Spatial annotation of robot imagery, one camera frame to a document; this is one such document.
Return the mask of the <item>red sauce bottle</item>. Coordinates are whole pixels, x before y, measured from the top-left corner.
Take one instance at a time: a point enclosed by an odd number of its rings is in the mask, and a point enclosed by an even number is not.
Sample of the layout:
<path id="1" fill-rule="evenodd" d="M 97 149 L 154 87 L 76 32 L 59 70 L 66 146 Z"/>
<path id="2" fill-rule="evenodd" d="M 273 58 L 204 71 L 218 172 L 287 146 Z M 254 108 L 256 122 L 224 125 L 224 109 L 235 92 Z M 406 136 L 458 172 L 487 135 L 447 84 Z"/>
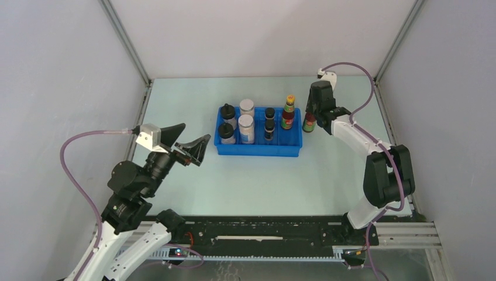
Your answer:
<path id="1" fill-rule="evenodd" d="M 295 97 L 293 95 L 288 95 L 285 100 L 285 105 L 283 108 L 283 113 L 281 114 L 281 127 L 285 130 L 292 128 L 295 107 L 294 107 Z"/>
<path id="2" fill-rule="evenodd" d="M 315 125 L 316 125 L 315 116 L 310 112 L 306 112 L 304 122 L 302 124 L 302 130 L 306 133 L 311 133 L 314 131 Z"/>

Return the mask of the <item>small black-cap spice jar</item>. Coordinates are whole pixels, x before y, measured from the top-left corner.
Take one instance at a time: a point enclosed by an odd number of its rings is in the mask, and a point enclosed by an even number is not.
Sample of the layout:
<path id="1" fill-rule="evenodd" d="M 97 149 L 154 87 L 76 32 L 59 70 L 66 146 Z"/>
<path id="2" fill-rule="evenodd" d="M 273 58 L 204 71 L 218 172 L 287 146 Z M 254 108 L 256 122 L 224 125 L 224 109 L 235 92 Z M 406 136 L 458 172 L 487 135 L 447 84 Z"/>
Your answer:
<path id="1" fill-rule="evenodd" d="M 275 109 L 272 108 L 272 107 L 267 107 L 265 110 L 264 110 L 264 116 L 265 116 L 265 120 L 268 121 L 268 120 L 274 120 L 275 118 Z"/>
<path id="2" fill-rule="evenodd" d="M 275 122 L 273 119 L 267 119 L 264 123 L 264 138 L 267 141 L 273 140 L 273 134 L 275 130 Z"/>

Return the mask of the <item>black-lid jar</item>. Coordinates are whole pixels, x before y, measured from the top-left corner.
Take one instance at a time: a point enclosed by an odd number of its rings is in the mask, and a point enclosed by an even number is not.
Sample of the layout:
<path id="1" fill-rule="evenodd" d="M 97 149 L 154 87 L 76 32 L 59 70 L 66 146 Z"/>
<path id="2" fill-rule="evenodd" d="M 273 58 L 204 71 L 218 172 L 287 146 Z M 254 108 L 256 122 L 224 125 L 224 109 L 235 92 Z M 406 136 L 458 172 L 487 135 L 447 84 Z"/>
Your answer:
<path id="1" fill-rule="evenodd" d="M 236 143 L 235 130 L 229 123 L 222 123 L 218 127 L 218 135 L 223 145 L 232 145 Z"/>
<path id="2" fill-rule="evenodd" d="M 237 118 L 234 106 L 225 103 L 220 108 L 220 114 L 224 123 L 231 124 L 233 129 L 237 128 Z"/>

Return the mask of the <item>silver-lid blue-label jar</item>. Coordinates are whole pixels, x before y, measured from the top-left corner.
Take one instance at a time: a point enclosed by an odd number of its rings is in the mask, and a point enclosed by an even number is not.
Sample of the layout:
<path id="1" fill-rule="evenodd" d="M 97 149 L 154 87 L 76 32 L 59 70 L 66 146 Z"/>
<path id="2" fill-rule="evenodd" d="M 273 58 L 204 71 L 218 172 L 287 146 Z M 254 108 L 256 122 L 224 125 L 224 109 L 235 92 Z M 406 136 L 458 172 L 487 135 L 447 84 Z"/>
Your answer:
<path id="1" fill-rule="evenodd" d="M 254 118 L 249 114 L 243 114 L 238 119 L 240 141 L 242 144 L 254 144 Z"/>
<path id="2" fill-rule="evenodd" d="M 254 118 L 254 102 L 251 99 L 243 99 L 239 104 L 240 115 L 250 115 Z"/>

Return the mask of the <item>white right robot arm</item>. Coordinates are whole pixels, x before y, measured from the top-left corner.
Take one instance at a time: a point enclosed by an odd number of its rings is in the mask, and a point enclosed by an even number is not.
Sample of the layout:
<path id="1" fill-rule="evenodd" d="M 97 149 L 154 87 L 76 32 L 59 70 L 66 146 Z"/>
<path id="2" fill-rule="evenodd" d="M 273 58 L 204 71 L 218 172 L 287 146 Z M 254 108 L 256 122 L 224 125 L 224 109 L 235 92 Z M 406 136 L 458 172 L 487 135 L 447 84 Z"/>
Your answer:
<path id="1" fill-rule="evenodd" d="M 363 228 L 386 211 L 404 209 L 415 183 L 408 148 L 383 142 L 362 128 L 349 110 L 336 105 L 333 87 L 334 83 L 327 80 L 312 83 L 306 112 L 315 117 L 319 127 L 340 139 L 365 162 L 364 196 L 346 214 L 348 224 L 340 229 L 342 241 L 354 245 L 363 238 Z"/>

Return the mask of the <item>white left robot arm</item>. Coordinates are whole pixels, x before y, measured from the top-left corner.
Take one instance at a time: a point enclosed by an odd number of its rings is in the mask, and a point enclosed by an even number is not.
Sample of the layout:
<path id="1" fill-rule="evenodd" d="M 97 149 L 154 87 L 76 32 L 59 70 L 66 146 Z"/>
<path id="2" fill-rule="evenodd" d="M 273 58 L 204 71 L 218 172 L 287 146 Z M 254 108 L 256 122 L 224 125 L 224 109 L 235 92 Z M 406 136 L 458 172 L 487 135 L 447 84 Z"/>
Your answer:
<path id="1" fill-rule="evenodd" d="M 153 124 L 133 129 L 100 130 L 80 133 L 67 139 L 60 149 L 61 166 L 77 190 L 92 208 L 97 231 L 74 270 L 66 280 L 126 280 L 154 251 L 185 236 L 185 219 L 168 209 L 160 212 L 152 226 L 127 250 L 118 254 L 123 244 L 141 225 L 152 207 L 148 199 L 178 163 L 200 166 L 211 136 L 206 134 L 192 142 L 178 143 L 185 124 L 159 128 Z M 99 212 L 89 195 L 77 183 L 65 161 L 67 146 L 90 135 L 136 135 L 135 142 L 149 150 L 144 166 L 130 160 L 116 164 L 107 186 L 112 190 L 107 205 Z"/>

